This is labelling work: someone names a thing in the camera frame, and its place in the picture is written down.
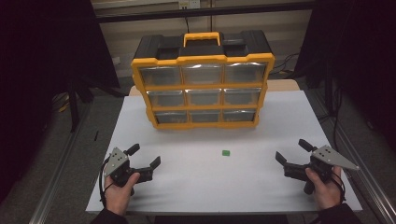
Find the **aluminium frame rail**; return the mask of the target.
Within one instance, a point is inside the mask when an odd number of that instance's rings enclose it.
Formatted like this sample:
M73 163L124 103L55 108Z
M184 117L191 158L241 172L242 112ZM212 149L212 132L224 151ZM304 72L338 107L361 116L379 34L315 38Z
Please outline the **aluminium frame rail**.
M332 147L356 162L361 169L348 172L356 191L365 224L396 224L396 153L344 93L334 95L334 109L325 104L325 92L306 92Z
M37 207L35 208L35 211L29 221L29 224L45 224L47 216L50 212L50 208L57 194L60 181L64 174L64 167L66 166L70 154L75 147L75 143L77 141L81 127L83 126L86 118L90 114L91 107L92 107L91 104L87 104L84 105L83 108L81 109L80 122L77 125L76 129L68 135L67 141L63 146L61 158L58 161L58 164L55 167L54 172L52 173L51 179L49 180L49 183L46 186L45 191L42 194Z

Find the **black horizontal bar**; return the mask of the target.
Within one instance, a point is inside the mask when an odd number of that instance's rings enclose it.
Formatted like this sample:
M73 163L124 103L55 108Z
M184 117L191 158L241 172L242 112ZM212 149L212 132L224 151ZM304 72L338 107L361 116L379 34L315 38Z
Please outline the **black horizontal bar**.
M315 6L316 3L314 1L311 1L311 2L264 4L264 5L241 6L241 7L210 7L210 8L199 8L199 9L178 9L178 10L166 10L166 11L158 11L158 12L105 15L105 16L96 17L95 20L99 23L111 23L111 22L123 22L123 21L148 21L148 20L162 20L162 19L175 19L175 18L201 17L201 16L308 10L308 9L313 9Z

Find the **person's right hand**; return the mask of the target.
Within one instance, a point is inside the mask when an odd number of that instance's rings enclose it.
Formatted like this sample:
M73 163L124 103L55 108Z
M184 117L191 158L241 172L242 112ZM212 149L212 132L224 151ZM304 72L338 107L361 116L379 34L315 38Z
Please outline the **person's right hand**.
M333 174L332 178L334 181L324 183L310 168L305 169L307 177L312 181L315 187L314 199L317 204L317 209L319 211L332 208L341 203L341 193L339 189L341 186L341 171L342 169L338 166L332 168Z

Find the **white table sheet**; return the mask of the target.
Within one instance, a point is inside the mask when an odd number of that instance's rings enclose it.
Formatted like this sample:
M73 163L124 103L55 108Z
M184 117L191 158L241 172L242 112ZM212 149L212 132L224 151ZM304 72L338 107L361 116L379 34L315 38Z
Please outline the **white table sheet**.
M284 176L275 159L278 151L292 163L308 163L300 139L317 147L328 142L305 93L269 91L259 124L242 129L156 130L142 98L129 96L109 145L125 150L139 144L133 167L162 160L151 181L135 186L130 214L285 214L316 209L304 182Z

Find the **person's left hand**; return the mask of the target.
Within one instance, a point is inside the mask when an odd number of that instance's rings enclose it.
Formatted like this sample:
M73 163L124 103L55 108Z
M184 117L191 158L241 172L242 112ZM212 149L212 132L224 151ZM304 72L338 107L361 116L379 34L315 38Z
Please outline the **person's left hand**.
M132 174L125 186L121 188L115 186L112 178L108 176L105 179L106 209L116 215L124 216L129 205L132 189L139 177L139 173Z

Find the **white wall socket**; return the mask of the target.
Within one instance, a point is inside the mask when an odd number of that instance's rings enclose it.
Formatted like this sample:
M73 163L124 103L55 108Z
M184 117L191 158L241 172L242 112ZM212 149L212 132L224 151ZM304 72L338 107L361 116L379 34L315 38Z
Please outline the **white wall socket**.
M178 0L180 9L196 9L201 7L200 0Z

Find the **dark curtain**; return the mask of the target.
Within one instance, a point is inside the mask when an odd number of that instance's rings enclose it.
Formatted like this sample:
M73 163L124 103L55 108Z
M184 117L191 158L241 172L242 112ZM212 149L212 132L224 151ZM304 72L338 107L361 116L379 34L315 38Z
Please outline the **dark curtain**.
M396 151L396 0L314 0L294 75L334 77Z
M120 84L91 0L0 0L0 203L35 156L52 98Z

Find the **yellow black drawer organizer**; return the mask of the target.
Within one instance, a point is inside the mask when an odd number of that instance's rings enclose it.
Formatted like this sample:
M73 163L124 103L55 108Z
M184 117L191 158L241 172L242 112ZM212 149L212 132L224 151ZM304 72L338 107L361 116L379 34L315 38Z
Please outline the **yellow black drawer organizer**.
M255 127L275 65L265 34L144 36L133 80L156 129ZM185 111L185 123L159 124L154 113Z

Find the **clear plastic drawer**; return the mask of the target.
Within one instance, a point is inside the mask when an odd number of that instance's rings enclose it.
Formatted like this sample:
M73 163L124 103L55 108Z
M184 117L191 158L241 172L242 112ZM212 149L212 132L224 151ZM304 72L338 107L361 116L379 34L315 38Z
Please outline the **clear plastic drawer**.
M188 120L185 111L158 111L154 115L159 124L185 123Z

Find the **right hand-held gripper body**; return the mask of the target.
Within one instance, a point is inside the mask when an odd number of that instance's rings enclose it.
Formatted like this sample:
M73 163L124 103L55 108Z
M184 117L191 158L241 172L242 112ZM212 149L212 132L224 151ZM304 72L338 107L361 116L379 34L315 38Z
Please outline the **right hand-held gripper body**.
M316 151L310 153L308 164L301 165L287 162L283 166L284 176L305 182L304 192L308 195L314 192L315 187L305 173L306 168L310 168L316 172L324 183L332 179L332 168L334 166L354 171L359 171L360 169L358 165L329 146L318 147Z

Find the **black metal stand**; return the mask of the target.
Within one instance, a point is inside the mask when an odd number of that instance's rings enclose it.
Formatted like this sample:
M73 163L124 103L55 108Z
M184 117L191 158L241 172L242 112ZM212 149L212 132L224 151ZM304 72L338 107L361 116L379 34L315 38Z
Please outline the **black metal stand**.
M94 98L91 88L97 88L117 98L126 96L126 93L115 91L111 87L107 87L106 85L89 77L70 79L67 83L67 93L69 96L70 113L72 119L71 133L77 129L80 122L77 96L79 96L84 104L91 103Z

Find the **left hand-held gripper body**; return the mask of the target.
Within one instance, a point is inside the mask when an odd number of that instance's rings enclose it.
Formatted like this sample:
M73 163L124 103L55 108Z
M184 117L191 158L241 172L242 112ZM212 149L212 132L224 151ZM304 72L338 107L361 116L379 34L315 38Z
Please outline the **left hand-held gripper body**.
M129 177L134 173L140 174L138 183L151 181L153 170L150 166L144 168L132 168L130 166L129 157L130 156L124 153L124 150L114 147L113 151L109 155L108 164L105 167L105 176L110 176L113 183L121 188L125 186Z

